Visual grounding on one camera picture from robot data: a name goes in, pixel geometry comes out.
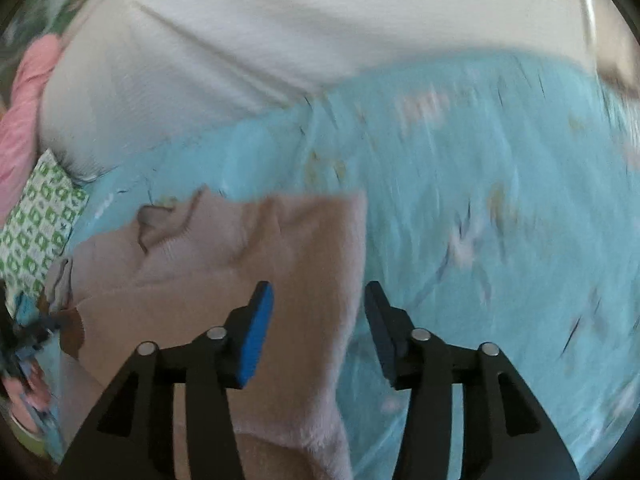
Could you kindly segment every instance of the pink fabric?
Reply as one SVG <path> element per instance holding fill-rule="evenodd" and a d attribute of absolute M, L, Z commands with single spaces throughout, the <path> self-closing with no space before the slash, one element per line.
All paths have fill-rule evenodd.
<path fill-rule="evenodd" d="M 0 227 L 36 163 L 40 97 L 61 53 L 58 37 L 47 34 L 27 49 L 15 75 L 12 106 L 0 120 Z"/>

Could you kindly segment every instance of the green and white patterned cloth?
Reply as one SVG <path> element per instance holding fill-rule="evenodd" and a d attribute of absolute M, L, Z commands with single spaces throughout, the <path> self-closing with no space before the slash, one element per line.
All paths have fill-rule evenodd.
<path fill-rule="evenodd" d="M 84 211 L 87 193 L 75 187 L 50 150 L 36 164 L 0 234 L 0 276 L 11 290 L 37 298 L 53 261 Z"/>

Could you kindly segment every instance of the beige towel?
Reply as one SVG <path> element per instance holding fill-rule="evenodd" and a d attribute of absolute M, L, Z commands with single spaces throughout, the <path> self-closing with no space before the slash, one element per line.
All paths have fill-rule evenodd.
<path fill-rule="evenodd" d="M 229 391 L 246 476 L 350 479 L 335 389 L 360 303 L 365 231 L 361 196 L 231 203 L 203 190 L 172 209 L 145 206 L 130 225 L 82 243 L 53 268 L 47 293 L 78 310 L 79 363 L 105 387 L 141 341 L 188 343 L 270 281 L 274 312 L 257 373 Z M 73 380 L 63 388 L 62 411 L 77 409 Z M 184 452 L 178 442 L 178 477 Z"/>

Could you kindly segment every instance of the round rivet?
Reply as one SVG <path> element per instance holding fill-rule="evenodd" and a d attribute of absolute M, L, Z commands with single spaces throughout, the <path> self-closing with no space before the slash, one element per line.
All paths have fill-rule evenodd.
<path fill-rule="evenodd" d="M 152 343 L 151 341 L 146 341 L 138 345 L 138 353 L 140 355 L 151 355 L 157 349 L 158 345 L 156 345 L 156 343 Z"/>
<path fill-rule="evenodd" d="M 500 353 L 500 349 L 496 343 L 483 343 L 480 347 L 485 354 L 496 357 Z"/>
<path fill-rule="evenodd" d="M 414 328 L 411 330 L 411 337 L 416 341 L 428 341 L 431 339 L 431 332 L 423 328 Z"/>
<path fill-rule="evenodd" d="M 223 326 L 215 326 L 207 330 L 207 337 L 215 341 L 224 339 L 226 337 L 226 329 Z"/>

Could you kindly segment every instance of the blue bed sheet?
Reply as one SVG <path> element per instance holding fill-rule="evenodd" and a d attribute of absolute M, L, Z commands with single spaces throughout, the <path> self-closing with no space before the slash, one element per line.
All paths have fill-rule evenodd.
<path fill-rule="evenodd" d="M 450 344 L 500 345 L 586 477 L 640 399 L 634 146 L 618 97 L 570 64 L 425 60 L 132 158 L 87 185 L 69 250 L 203 184 L 230 200 L 365 190 L 366 280 Z M 362 312 L 337 397 L 355 477 L 391 478 L 408 396 L 385 383 Z"/>

